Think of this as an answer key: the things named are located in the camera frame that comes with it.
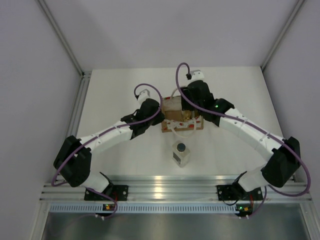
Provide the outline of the grey cap clear bottle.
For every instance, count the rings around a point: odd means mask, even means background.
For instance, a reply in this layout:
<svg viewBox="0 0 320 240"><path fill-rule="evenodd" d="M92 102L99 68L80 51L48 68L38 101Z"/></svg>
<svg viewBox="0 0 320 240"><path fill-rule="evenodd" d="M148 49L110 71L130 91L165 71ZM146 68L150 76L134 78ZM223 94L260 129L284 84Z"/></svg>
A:
<svg viewBox="0 0 320 240"><path fill-rule="evenodd" d="M180 167L183 168L190 160L191 152L189 148L181 141L176 141L172 145L172 159Z"/></svg>

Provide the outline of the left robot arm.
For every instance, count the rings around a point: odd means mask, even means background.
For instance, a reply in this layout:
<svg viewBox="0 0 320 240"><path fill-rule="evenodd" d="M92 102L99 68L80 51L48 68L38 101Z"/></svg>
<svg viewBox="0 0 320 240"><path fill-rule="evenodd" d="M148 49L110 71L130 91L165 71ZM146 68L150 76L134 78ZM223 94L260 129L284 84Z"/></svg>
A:
<svg viewBox="0 0 320 240"><path fill-rule="evenodd" d="M92 170L94 153L133 140L164 119L160 103L147 98L134 113L122 117L107 129L86 137L76 138L74 135L67 137L53 166L71 187L91 189L102 200L107 200L113 194L113 184L104 173L95 173Z"/></svg>

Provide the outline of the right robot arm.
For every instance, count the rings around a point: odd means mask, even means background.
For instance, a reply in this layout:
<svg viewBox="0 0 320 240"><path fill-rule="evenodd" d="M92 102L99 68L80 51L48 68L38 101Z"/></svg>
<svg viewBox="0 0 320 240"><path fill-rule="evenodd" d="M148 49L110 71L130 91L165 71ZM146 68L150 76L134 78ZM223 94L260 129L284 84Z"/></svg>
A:
<svg viewBox="0 0 320 240"><path fill-rule="evenodd" d="M292 152L300 154L299 141L294 137L271 138L266 130L258 131L232 103L214 98L202 80L193 81L180 90L183 108L196 109L206 121L233 133L266 161L262 166L241 173L232 183L232 192L237 198L244 199L251 191L268 185L281 188L301 166L292 155Z"/></svg>

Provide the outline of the burlap watermelon canvas bag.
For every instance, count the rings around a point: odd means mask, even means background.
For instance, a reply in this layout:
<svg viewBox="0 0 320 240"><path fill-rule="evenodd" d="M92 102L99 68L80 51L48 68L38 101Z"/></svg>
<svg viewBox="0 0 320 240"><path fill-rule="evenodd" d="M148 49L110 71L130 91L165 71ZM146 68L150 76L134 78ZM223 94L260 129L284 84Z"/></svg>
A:
<svg viewBox="0 0 320 240"><path fill-rule="evenodd" d="M175 95L178 91L175 88L171 95L162 99L161 111L164 114L164 121L161 123L161 131L163 133L172 132L179 138L189 138L197 130L204 129L204 119L196 110L192 120L183 122L182 120L182 100L180 95Z"/></svg>

